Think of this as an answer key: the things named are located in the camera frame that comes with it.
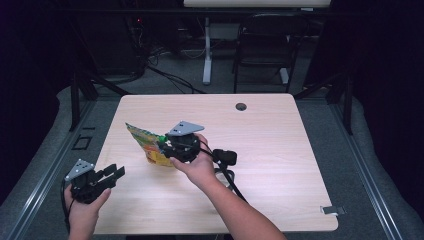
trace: chair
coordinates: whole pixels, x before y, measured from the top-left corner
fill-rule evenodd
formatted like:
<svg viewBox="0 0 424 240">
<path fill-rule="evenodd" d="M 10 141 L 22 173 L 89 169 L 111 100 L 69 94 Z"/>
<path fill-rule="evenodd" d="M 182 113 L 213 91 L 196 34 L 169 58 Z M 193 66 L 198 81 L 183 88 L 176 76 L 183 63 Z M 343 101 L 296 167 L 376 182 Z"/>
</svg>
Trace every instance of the chair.
<svg viewBox="0 0 424 240">
<path fill-rule="evenodd" d="M 243 20 L 233 63 L 234 93 L 239 84 L 255 84 L 238 82 L 240 66 L 276 68 L 276 73 L 281 68 L 290 69 L 288 93 L 298 49 L 308 27 L 308 20 L 298 15 L 255 14 Z"/>
</svg>

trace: white desk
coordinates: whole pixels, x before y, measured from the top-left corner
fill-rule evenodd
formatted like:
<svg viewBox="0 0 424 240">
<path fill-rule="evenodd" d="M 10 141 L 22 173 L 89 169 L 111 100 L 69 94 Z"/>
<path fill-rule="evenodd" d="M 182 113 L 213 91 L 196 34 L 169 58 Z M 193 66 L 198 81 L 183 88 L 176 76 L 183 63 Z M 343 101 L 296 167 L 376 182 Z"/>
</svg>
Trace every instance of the white desk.
<svg viewBox="0 0 424 240">
<path fill-rule="evenodd" d="M 320 211 L 331 201 L 291 95 L 144 95 L 122 98 L 99 155 L 96 170 L 116 163 L 126 174 L 95 234 L 228 233 L 209 199 L 182 172 L 148 163 L 125 125 L 165 134 L 180 120 L 204 126 L 211 148 L 237 152 L 237 187 L 280 230 L 337 228 Z"/>
<path fill-rule="evenodd" d="M 184 0 L 191 8 L 328 8 L 331 0 Z M 203 84 L 211 83 L 212 57 L 210 50 L 210 23 L 205 20 L 205 66 Z M 287 70 L 280 71 L 282 81 L 287 81 Z"/>
</svg>

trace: black cable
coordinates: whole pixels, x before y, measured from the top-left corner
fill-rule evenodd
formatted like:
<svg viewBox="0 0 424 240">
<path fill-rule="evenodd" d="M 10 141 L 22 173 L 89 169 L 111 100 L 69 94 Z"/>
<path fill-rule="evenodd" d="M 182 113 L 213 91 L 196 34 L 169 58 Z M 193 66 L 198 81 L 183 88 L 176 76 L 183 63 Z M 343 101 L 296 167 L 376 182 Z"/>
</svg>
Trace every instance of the black cable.
<svg viewBox="0 0 424 240">
<path fill-rule="evenodd" d="M 135 80 L 139 79 L 141 76 L 142 76 L 142 74 L 140 74 L 140 73 L 134 73 L 133 75 L 131 75 L 129 77 L 126 77 L 124 79 L 120 79 L 120 80 L 107 80 L 107 81 L 110 82 L 110 83 L 113 83 L 115 85 L 120 85 L 120 84 L 124 84 L 124 83 L 134 82 Z M 92 80 L 91 82 L 93 84 L 100 84 L 100 83 L 97 83 L 94 80 Z"/>
<path fill-rule="evenodd" d="M 228 183 L 230 184 L 230 186 L 233 188 L 234 192 L 237 194 L 237 196 L 239 196 L 243 201 L 247 202 L 246 198 L 243 196 L 243 194 L 241 194 L 240 190 L 237 188 L 236 184 L 234 183 L 233 179 L 230 177 L 230 175 L 228 174 L 227 168 L 226 166 L 224 166 L 221 161 L 219 159 L 217 159 L 217 157 L 215 155 L 213 155 L 210 152 L 210 148 L 209 146 L 205 143 L 202 142 L 201 143 L 205 144 L 205 146 L 209 149 L 209 151 L 206 151 L 203 148 L 200 148 L 200 151 L 208 154 L 209 156 L 212 157 L 212 161 L 216 164 L 218 164 L 219 169 L 221 170 L 221 172 L 224 174 L 224 177 L 227 179 Z"/>
<path fill-rule="evenodd" d="M 164 77 L 166 77 L 168 80 L 170 80 L 173 84 L 174 83 L 178 83 L 178 84 L 180 84 L 180 85 L 182 85 L 182 86 L 184 86 L 184 87 L 187 87 L 187 88 L 189 88 L 189 89 L 191 89 L 191 93 L 192 94 L 194 94 L 194 92 L 198 92 L 198 93 L 202 93 L 202 94 L 206 94 L 206 92 L 204 92 L 204 91 L 202 91 L 202 90 L 199 90 L 199 89 L 197 89 L 197 88 L 194 88 L 193 87 L 193 85 L 190 83 L 190 82 L 188 82 L 187 80 L 184 80 L 183 78 L 181 78 L 181 77 L 178 77 L 178 76 L 175 76 L 175 75 L 172 75 L 172 74 L 170 74 L 170 73 L 166 73 L 166 72 L 163 72 L 163 71 L 161 71 L 161 70 L 158 70 L 158 69 L 156 69 L 156 68 L 153 68 L 153 67 L 151 67 L 151 66 L 146 66 L 146 68 L 147 69 L 150 69 L 150 70 L 152 70 L 153 72 L 155 72 L 155 73 L 157 73 L 157 74 L 159 74 L 159 75 L 162 75 L 162 76 L 164 76 Z"/>
<path fill-rule="evenodd" d="M 72 205 L 74 205 L 74 202 L 75 202 L 75 198 L 72 199 L 71 205 L 69 205 L 68 216 L 71 215 L 71 208 L 72 208 Z"/>
<path fill-rule="evenodd" d="M 65 201 L 65 177 L 62 179 L 62 185 L 60 188 L 60 199 L 62 200 L 62 209 L 63 209 L 63 213 L 65 215 L 65 225 L 66 225 L 66 229 L 68 230 L 68 234 L 70 233 L 71 230 L 71 225 L 69 223 L 69 214 L 71 211 L 71 207 L 69 207 L 69 210 L 66 208 L 66 201 Z"/>
</svg>

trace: power cord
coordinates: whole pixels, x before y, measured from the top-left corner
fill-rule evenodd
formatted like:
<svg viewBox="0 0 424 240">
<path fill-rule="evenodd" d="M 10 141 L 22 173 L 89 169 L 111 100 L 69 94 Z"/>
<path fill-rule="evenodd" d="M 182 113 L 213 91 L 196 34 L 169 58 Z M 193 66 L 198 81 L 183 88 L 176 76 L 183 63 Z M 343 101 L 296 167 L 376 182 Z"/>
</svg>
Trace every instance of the power cord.
<svg viewBox="0 0 424 240">
<path fill-rule="evenodd" d="M 70 233 L 71 230 L 71 225 L 69 223 L 69 215 L 71 213 L 71 207 L 75 201 L 75 199 L 72 200 L 71 205 L 69 206 L 69 209 L 66 207 L 66 201 L 65 201 L 65 177 L 68 174 L 66 174 L 63 178 L 62 178 L 62 184 L 61 184 L 61 188 L 60 188 L 60 199 L 62 201 L 62 209 L 63 209 L 63 214 L 65 215 L 65 225 L 66 225 L 66 230 L 68 230 L 68 234 Z"/>
<path fill-rule="evenodd" d="M 202 90 L 199 90 L 197 88 L 194 88 L 191 83 L 189 83 L 187 80 L 184 80 L 181 77 L 172 75 L 170 73 L 163 72 L 163 71 L 161 71 L 159 69 L 156 69 L 156 68 L 153 68 L 151 66 L 147 66 L 146 68 L 147 69 L 150 69 L 151 71 L 153 71 L 153 72 L 155 72 L 155 73 L 157 73 L 159 75 L 162 75 L 162 76 L 166 77 L 168 80 L 170 80 L 172 82 L 172 84 L 174 84 L 174 86 L 176 88 L 178 88 L 184 94 L 185 94 L 185 92 L 183 90 L 181 90 L 176 84 L 180 84 L 180 85 L 182 85 L 184 87 L 187 87 L 187 88 L 191 89 L 191 94 L 194 94 L 195 92 L 198 92 L 198 93 L 201 93 L 201 94 L 206 94 L 206 92 L 204 92 Z"/>
<path fill-rule="evenodd" d="M 246 198 L 241 194 L 240 190 L 237 188 L 236 184 L 234 183 L 233 179 L 231 178 L 230 174 L 227 170 L 227 164 L 223 163 L 215 154 L 213 154 L 214 151 L 210 149 L 210 147 L 203 141 L 200 141 L 203 143 L 209 151 L 200 148 L 200 151 L 208 154 L 210 157 L 212 157 L 212 161 L 216 164 L 218 164 L 219 170 L 221 170 L 222 174 L 224 174 L 224 177 L 227 179 L 228 183 L 230 184 L 231 188 L 234 190 L 234 192 L 239 196 L 243 201 L 247 202 Z"/>
</svg>

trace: wire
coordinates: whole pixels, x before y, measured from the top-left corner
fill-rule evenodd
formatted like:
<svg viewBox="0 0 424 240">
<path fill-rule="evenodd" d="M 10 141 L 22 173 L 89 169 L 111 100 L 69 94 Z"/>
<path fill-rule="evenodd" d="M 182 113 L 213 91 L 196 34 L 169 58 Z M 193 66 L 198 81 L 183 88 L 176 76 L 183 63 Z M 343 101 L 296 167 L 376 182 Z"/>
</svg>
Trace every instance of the wire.
<svg viewBox="0 0 424 240">
<path fill-rule="evenodd" d="M 182 85 L 182 86 L 184 86 L 184 87 L 187 87 L 187 88 L 189 88 L 189 89 L 191 89 L 191 94 L 194 94 L 194 92 L 198 92 L 198 93 L 202 93 L 202 94 L 206 94 L 206 92 L 204 92 L 204 91 L 202 91 L 202 90 L 199 90 L 199 89 L 197 89 L 197 88 L 194 88 L 193 87 L 193 85 L 190 83 L 190 82 L 188 82 L 187 80 L 184 80 L 183 78 L 181 78 L 181 77 L 178 77 L 178 76 L 175 76 L 175 75 L 172 75 L 172 74 L 170 74 L 170 73 L 166 73 L 166 72 L 162 72 L 162 71 L 160 71 L 160 70 L 158 70 L 158 69 L 156 69 L 156 68 L 153 68 L 153 67 L 151 67 L 151 66 L 147 66 L 146 67 L 147 69 L 150 69 L 151 71 L 153 71 L 153 72 L 155 72 L 155 73 L 157 73 L 157 74 L 160 74 L 160 75 L 162 75 L 162 76 L 164 76 L 164 77 L 166 77 L 168 80 L 170 80 L 171 82 L 172 82 L 172 84 L 174 84 L 174 86 L 176 87 L 176 88 L 178 88 L 182 93 L 184 93 L 185 94 L 185 92 L 184 91 L 182 91 L 176 84 L 180 84 L 180 85 Z"/>
<path fill-rule="evenodd" d="M 202 24 L 200 23 L 199 18 L 196 18 L 196 20 L 197 20 L 197 23 L 199 24 L 199 27 L 200 27 L 200 29 L 202 30 L 202 33 L 203 33 L 203 36 L 204 36 L 204 35 L 205 35 L 205 30 L 203 29 L 203 26 L 202 26 Z"/>
<path fill-rule="evenodd" d="M 208 154 L 209 156 L 212 157 L 212 161 L 216 164 L 218 164 L 219 169 L 221 170 L 222 174 L 224 174 L 224 177 L 227 179 L 228 183 L 230 184 L 230 186 L 233 188 L 234 192 L 237 194 L 237 196 L 239 196 L 243 201 L 247 202 L 246 198 L 243 196 L 243 194 L 241 194 L 240 190 L 237 188 L 236 184 L 234 183 L 233 179 L 230 177 L 230 175 L 228 174 L 227 171 L 227 167 L 224 166 L 224 164 L 222 164 L 222 162 L 211 153 L 211 149 L 210 147 L 203 141 L 200 141 L 201 143 L 205 144 L 205 146 L 208 148 L 209 151 L 200 148 L 200 151 Z"/>
<path fill-rule="evenodd" d="M 190 54 L 187 53 L 187 52 L 190 52 L 190 51 L 201 51 L 201 52 L 200 52 L 200 54 L 198 54 L 196 56 L 191 56 Z M 195 59 L 195 58 L 201 57 L 203 55 L 203 53 L 205 53 L 205 51 L 206 51 L 205 48 L 204 49 L 198 49 L 198 50 L 181 50 L 181 52 L 183 52 L 184 55 L 186 55 L 187 57 L 189 57 L 191 59 Z"/>
<path fill-rule="evenodd" d="M 70 229 L 71 229 L 71 226 L 70 226 L 70 223 L 69 223 L 69 214 L 71 212 L 71 206 L 72 206 L 73 201 L 71 203 L 71 206 L 69 206 L 69 210 L 68 210 L 67 207 L 66 207 L 66 201 L 65 201 L 65 177 L 62 179 L 62 185 L 61 185 L 61 188 L 60 188 L 60 199 L 62 201 L 63 213 L 65 214 L 66 229 L 68 230 L 68 233 L 69 233 Z"/>
<path fill-rule="evenodd" d="M 113 83 L 113 84 L 115 84 L 115 85 L 119 85 L 119 84 L 124 84 L 124 83 L 133 82 L 133 81 L 135 81 L 135 80 L 139 79 L 141 76 L 142 76 L 142 74 L 140 74 L 140 73 L 134 73 L 132 76 L 130 76 L 130 77 L 126 77 L 126 78 L 124 78 L 124 79 L 119 79 L 119 80 L 110 80 L 110 79 L 107 79 L 106 77 L 105 77 L 105 79 L 106 79 L 108 82 L 110 82 L 110 83 Z M 96 81 L 94 81 L 94 80 L 92 80 L 92 83 L 93 83 L 93 84 L 99 84 L 99 83 L 97 83 L 97 82 L 96 82 Z"/>
</svg>

